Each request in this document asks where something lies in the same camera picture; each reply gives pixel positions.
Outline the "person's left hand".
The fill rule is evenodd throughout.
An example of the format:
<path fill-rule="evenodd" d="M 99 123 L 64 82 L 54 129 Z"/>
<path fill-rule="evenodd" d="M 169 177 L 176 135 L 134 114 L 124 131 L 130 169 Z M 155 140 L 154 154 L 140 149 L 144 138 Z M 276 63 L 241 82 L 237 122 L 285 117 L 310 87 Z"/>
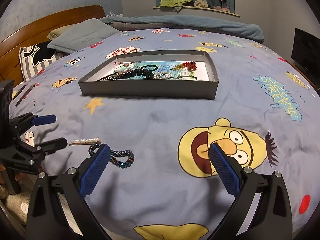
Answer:
<path fill-rule="evenodd" d="M 7 169 L 3 164 L 1 164 L 1 184 L 5 184 L 8 189 L 19 188 L 21 181 L 26 175 L 26 173 L 21 171 L 13 170 L 11 168 Z"/>

